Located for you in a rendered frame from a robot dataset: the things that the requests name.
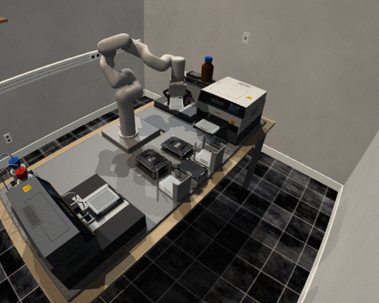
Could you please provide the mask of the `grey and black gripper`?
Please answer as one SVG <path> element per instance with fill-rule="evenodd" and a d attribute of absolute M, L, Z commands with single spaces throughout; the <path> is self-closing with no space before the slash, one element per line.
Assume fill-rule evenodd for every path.
<path fill-rule="evenodd" d="M 187 89 L 170 89 L 170 83 L 172 82 L 173 81 L 170 79 L 169 88 L 163 91 L 163 94 L 167 98 L 167 102 L 170 104 L 170 96 L 183 96 L 183 105 L 184 105 L 184 103 L 186 103 L 186 98 L 189 97 L 189 95 L 191 94 L 191 91 Z M 169 94 L 166 94 L 166 92 L 169 92 Z M 186 95 L 186 92 L 188 93 L 187 95 Z"/>

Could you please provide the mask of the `red bottle cap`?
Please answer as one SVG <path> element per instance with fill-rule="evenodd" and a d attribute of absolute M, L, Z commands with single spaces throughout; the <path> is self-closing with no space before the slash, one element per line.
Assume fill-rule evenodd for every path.
<path fill-rule="evenodd" d="M 25 169 L 25 167 L 20 167 L 20 170 L 17 168 L 15 174 L 18 177 L 18 179 L 23 179 L 27 176 L 27 170 Z"/>

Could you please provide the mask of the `brown glass bottle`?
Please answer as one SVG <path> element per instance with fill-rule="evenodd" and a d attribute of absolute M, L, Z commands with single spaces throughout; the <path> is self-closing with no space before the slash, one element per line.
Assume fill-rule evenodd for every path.
<path fill-rule="evenodd" d="M 201 69 L 201 81 L 202 82 L 211 82 L 212 81 L 212 75 L 213 75 L 214 66 L 206 67 L 204 64 L 202 64 Z"/>

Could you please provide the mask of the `black lab instrument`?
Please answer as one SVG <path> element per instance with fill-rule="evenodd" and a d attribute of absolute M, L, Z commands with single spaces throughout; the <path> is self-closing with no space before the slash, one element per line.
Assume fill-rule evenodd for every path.
<path fill-rule="evenodd" d="M 96 214 L 86 201 L 107 186 L 119 199 Z M 146 217 L 97 173 L 67 193 L 77 199 L 60 196 L 50 182 L 33 176 L 5 194 L 49 271 L 70 290 L 145 228 Z M 71 206 L 76 201 L 85 207 Z"/>

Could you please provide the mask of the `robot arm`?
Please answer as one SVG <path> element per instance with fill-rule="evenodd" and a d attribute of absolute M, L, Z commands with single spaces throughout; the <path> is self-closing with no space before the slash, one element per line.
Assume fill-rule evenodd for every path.
<path fill-rule="evenodd" d="M 134 108 L 130 103 L 143 96 L 143 89 L 133 71 L 130 69 L 119 71 L 114 64 L 116 50 L 120 48 L 141 58 L 147 66 L 157 71 L 163 72 L 172 67 L 171 80 L 173 82 L 170 83 L 170 89 L 186 89 L 186 84 L 183 83 L 183 80 L 187 78 L 184 75 L 186 61 L 183 57 L 169 54 L 158 58 L 149 52 L 147 45 L 132 39 L 125 33 L 109 37 L 98 43 L 97 51 L 102 54 L 100 67 L 111 87 L 117 89 L 128 85 L 118 90 L 115 98 L 120 118 L 119 136 L 130 139 L 138 135 L 138 129 L 135 127 Z"/>

